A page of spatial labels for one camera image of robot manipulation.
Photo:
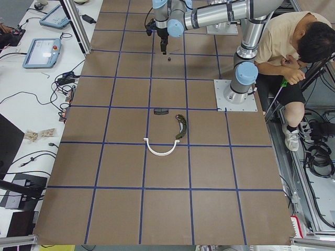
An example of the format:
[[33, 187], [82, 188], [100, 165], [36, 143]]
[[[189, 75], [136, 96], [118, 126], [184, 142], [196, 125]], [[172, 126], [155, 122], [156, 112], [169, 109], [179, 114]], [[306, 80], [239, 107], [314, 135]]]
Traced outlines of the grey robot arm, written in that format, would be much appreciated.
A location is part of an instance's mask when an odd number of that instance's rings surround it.
[[154, 18], [145, 23], [147, 35], [156, 31], [161, 38], [161, 52], [166, 54], [168, 37], [180, 37], [185, 31], [224, 22], [246, 20], [238, 57], [251, 60], [256, 56], [267, 22], [282, 1], [224, 1], [193, 7], [192, 1], [153, 1]]
[[233, 104], [243, 103], [249, 88], [256, 81], [258, 69], [254, 60], [269, 18], [269, 15], [265, 15], [245, 21], [243, 37], [233, 57], [234, 77], [228, 87], [228, 101]]

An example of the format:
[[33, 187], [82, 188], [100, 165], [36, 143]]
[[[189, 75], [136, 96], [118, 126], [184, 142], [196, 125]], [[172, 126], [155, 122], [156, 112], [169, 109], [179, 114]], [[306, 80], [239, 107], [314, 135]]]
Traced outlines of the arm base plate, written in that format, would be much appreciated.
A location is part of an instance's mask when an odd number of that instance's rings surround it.
[[233, 92], [231, 80], [215, 79], [214, 89], [218, 111], [257, 112], [257, 105], [252, 86], [244, 94]]
[[210, 25], [206, 27], [206, 33], [208, 35], [237, 36], [239, 33], [237, 24], [237, 21], [228, 21]]

